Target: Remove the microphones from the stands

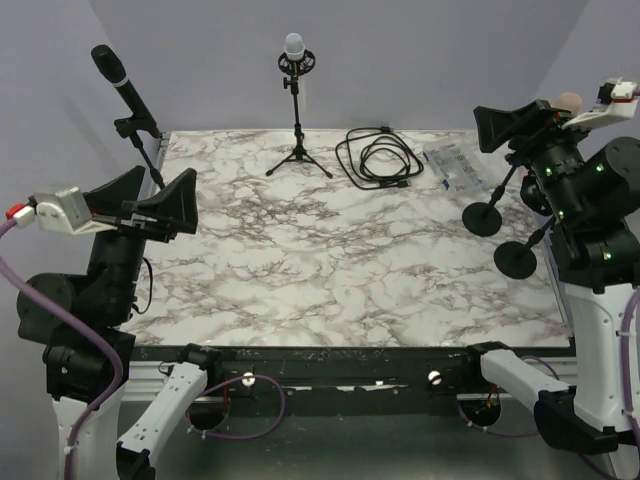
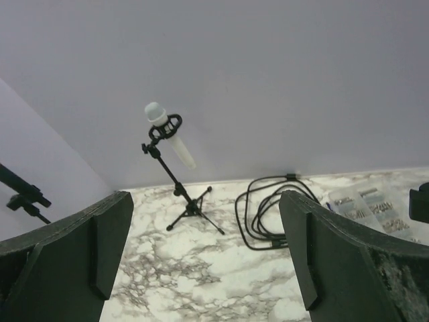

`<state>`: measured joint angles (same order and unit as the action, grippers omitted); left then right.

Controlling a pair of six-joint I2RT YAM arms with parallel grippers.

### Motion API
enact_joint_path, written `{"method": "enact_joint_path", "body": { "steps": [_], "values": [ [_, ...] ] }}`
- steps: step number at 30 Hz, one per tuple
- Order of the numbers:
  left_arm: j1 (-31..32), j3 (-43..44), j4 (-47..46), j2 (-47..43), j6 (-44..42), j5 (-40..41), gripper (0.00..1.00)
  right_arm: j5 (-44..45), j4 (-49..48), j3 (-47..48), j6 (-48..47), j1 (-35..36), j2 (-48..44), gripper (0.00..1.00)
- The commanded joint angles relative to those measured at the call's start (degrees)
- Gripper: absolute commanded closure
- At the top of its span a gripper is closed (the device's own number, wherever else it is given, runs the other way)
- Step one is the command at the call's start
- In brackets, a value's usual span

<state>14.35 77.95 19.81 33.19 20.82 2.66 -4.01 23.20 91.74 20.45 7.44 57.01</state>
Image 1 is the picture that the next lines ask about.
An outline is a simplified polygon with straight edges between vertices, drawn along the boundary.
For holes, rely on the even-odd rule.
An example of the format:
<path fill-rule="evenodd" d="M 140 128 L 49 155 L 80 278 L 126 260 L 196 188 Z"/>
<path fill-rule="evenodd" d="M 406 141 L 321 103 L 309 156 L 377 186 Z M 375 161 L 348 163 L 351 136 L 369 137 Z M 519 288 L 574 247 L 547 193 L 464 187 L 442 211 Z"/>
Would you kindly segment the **round-base stand with clip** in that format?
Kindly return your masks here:
<path fill-rule="evenodd" d="M 472 234 L 479 237 L 491 237 L 502 226 L 502 216 L 496 208 L 496 204 L 505 194 L 506 186 L 515 174 L 519 165 L 513 159 L 514 153 L 505 156 L 510 169 L 501 183 L 493 190 L 488 202 L 475 202 L 468 205 L 462 212 L 464 227 Z"/>

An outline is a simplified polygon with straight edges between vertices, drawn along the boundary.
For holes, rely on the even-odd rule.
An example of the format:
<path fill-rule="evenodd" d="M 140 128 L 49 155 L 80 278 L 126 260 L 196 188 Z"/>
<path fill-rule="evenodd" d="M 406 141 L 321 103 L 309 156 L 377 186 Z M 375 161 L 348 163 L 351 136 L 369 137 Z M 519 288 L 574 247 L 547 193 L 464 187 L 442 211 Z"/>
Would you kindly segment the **white microphone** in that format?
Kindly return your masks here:
<path fill-rule="evenodd" d="M 297 101 L 298 109 L 303 112 L 306 108 L 305 82 L 301 79 L 305 68 L 306 46 L 299 33 L 289 33 L 284 40 L 283 62 L 281 66 L 285 77 L 283 85 Z"/>

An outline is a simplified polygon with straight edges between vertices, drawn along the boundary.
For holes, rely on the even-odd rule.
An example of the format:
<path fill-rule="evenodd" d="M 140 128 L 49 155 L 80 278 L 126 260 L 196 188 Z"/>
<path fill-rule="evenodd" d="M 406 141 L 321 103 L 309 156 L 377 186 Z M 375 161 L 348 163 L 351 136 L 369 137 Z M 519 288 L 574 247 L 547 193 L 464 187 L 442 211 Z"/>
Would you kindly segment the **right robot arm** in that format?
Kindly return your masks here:
<path fill-rule="evenodd" d="M 524 168 L 521 196 L 546 217 L 526 242 L 494 253 L 513 279 L 535 270 L 533 246 L 551 243 L 573 317 L 576 384 L 551 378 L 499 342 L 469 348 L 460 379 L 469 390 L 496 386 L 524 405 L 552 448 L 583 457 L 639 443 L 639 242 L 626 219 L 639 207 L 639 142 L 622 136 L 584 158 L 589 133 L 631 119 L 638 95 L 609 93 L 574 114 L 544 100 L 516 110 L 474 111 L 480 150 L 507 146 Z"/>

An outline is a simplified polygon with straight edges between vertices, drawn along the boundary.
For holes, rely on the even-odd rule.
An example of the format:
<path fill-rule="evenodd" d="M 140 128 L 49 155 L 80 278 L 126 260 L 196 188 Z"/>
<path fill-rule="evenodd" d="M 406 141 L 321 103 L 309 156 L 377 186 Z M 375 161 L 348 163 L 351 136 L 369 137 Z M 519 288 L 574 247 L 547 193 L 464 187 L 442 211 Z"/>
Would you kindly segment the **black round-base mic stand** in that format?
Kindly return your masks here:
<path fill-rule="evenodd" d="M 139 117 L 132 115 L 127 118 L 120 118 L 114 121 L 114 127 L 122 138 L 128 138 L 133 147 L 141 154 L 151 176 L 152 181 L 159 189 L 165 187 L 165 182 L 160 171 L 153 165 L 149 155 L 147 154 L 144 142 L 139 132 L 144 131 L 155 139 L 161 138 L 161 132 L 157 127 L 155 120 L 150 116 Z"/>

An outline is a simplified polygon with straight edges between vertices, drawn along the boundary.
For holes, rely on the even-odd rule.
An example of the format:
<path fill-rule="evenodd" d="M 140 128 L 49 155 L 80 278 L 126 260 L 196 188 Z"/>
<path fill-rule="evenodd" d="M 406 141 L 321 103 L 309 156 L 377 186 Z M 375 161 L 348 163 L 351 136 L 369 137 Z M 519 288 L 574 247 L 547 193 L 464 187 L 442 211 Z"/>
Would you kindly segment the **beige microphone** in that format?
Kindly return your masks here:
<path fill-rule="evenodd" d="M 577 93 L 565 92 L 552 101 L 551 106 L 577 115 L 583 107 L 583 99 Z"/>

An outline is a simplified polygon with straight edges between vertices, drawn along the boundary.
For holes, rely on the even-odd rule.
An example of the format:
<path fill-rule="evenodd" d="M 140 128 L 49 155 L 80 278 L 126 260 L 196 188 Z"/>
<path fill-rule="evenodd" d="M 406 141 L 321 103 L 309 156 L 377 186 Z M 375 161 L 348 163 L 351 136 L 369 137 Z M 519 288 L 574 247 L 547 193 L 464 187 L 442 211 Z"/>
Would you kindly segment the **black microphone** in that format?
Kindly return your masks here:
<path fill-rule="evenodd" d="M 114 126 L 122 138 L 131 137 L 138 131 L 145 131 L 159 139 L 161 132 L 146 104 L 130 81 L 126 70 L 114 51 L 108 45 L 97 45 L 91 50 L 91 57 L 103 77 L 112 84 L 131 115 L 116 119 Z"/>

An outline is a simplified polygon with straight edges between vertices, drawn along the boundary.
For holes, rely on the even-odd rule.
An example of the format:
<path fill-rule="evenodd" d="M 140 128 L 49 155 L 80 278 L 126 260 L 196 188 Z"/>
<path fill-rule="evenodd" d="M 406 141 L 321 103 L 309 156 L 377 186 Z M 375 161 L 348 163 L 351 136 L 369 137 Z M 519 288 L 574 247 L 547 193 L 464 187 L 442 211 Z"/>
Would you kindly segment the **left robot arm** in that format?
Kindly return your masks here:
<path fill-rule="evenodd" d="M 222 380 L 217 350 L 184 347 L 142 416 L 118 430 L 135 338 L 122 330 L 134 310 L 148 242 L 172 241 L 198 225 L 196 180 L 186 169 L 155 195 L 141 199 L 145 170 L 137 166 L 90 192 L 75 186 L 35 192 L 7 215 L 8 227 L 94 238 L 82 275 L 9 273 L 18 289 L 22 339 L 41 344 L 46 389 L 59 428 L 65 479 L 152 479 L 169 436 L 187 408 Z"/>

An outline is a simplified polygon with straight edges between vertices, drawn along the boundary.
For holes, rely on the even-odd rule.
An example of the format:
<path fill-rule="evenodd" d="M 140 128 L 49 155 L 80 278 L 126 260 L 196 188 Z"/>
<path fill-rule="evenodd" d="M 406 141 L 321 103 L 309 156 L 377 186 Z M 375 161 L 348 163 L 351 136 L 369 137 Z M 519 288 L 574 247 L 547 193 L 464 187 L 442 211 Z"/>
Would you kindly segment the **black tripod mic stand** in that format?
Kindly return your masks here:
<path fill-rule="evenodd" d="M 281 66 L 281 63 L 283 62 L 283 53 L 279 56 L 278 58 L 278 67 L 279 70 L 284 74 L 283 78 L 285 77 L 285 73 L 283 72 L 283 68 Z M 310 73 L 315 65 L 316 65 L 316 58 L 315 55 L 308 49 L 306 49 L 306 55 L 305 55 L 305 62 L 304 62 L 305 68 L 303 70 L 303 75 L 306 75 L 308 73 Z M 301 164 L 311 164 L 311 165 L 315 165 L 316 167 L 318 167 L 329 179 L 333 178 L 333 175 L 331 172 L 329 172 L 327 169 L 325 169 L 324 167 L 322 167 L 307 151 L 307 149 L 304 146 L 304 139 L 305 139 L 305 135 L 303 133 L 302 130 L 302 125 L 301 125 L 301 119 L 300 119 L 300 111 L 298 109 L 298 105 L 297 105 L 297 101 L 294 99 L 294 97 L 292 96 L 292 101 L 293 101 L 293 112 L 294 112 L 294 124 L 293 124 L 293 131 L 294 131 L 294 137 L 295 137 L 295 145 L 291 150 L 291 153 L 285 157 L 283 160 L 281 160 L 278 164 L 276 164 L 275 166 L 273 166 L 271 169 L 267 170 L 265 175 L 267 177 L 272 176 L 280 167 L 282 167 L 284 164 L 286 163 L 301 163 Z"/>

